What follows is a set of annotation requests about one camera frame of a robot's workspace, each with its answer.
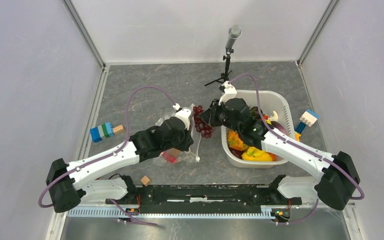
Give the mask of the purple eggplant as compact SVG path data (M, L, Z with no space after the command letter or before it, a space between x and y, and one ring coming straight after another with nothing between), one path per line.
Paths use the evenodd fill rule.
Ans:
M278 122L276 121L271 121L271 125L278 129L281 133L285 134L285 135L288 135L288 131Z

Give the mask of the red chili pepper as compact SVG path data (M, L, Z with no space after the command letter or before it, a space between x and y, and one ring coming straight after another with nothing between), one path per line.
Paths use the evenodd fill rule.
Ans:
M165 159L168 163L175 164L178 162L178 157L165 151L162 153L163 159Z

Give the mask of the clear polka dot zip bag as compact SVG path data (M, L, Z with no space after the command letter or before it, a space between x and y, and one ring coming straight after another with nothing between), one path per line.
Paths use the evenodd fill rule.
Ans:
M153 164L159 167L174 165L180 162L185 163L198 163L201 158L199 156L199 148L201 143L201 134L198 133L194 127L193 118L190 118L191 138L193 144L189 147L188 151L179 151L175 148L162 152L158 157L152 160Z

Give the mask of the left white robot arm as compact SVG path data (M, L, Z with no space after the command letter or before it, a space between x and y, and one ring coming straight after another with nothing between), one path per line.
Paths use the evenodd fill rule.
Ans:
M39 196L39 206L46 207L42 200L48 193L51 199L49 207L56 213L67 212L97 194L93 182L100 177L154 159L170 149L188 151L194 143L191 124L190 119L172 116L161 125L140 130L123 143L86 159L54 160L45 179L46 188Z

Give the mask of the purple grape bunch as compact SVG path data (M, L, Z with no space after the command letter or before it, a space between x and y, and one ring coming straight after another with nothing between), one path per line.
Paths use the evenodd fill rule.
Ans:
M203 113L203 107L201 105L193 107L193 120L195 130L205 139L212 137L214 129L212 126L206 124L200 117L200 113Z

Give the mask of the white cauliflower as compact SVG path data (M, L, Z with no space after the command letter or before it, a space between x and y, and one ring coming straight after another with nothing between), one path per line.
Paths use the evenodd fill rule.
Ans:
M272 115L267 118L267 123L271 124L272 122L278 122L279 115L276 111L272 112Z

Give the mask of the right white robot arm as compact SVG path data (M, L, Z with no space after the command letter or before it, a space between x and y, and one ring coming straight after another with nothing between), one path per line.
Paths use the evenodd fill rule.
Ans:
M297 181L283 177L278 185L269 189L269 199L282 204L288 198L315 195L325 205L343 210L350 200L363 200L360 177L352 157L343 151L324 152L301 143L268 124L263 117L257 119L242 98L226 102L214 99L210 107L198 117L212 127L224 126L236 132L249 147L272 153L305 170L312 176L304 180L303 190L288 191L287 183Z

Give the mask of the brown kiwi fruit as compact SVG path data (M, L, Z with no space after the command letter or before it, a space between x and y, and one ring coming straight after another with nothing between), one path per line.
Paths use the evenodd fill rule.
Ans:
M176 148L172 148L170 150L168 150L168 153L173 157L173 158L177 158L179 155L181 155L183 153L183 151L181 150L178 150Z

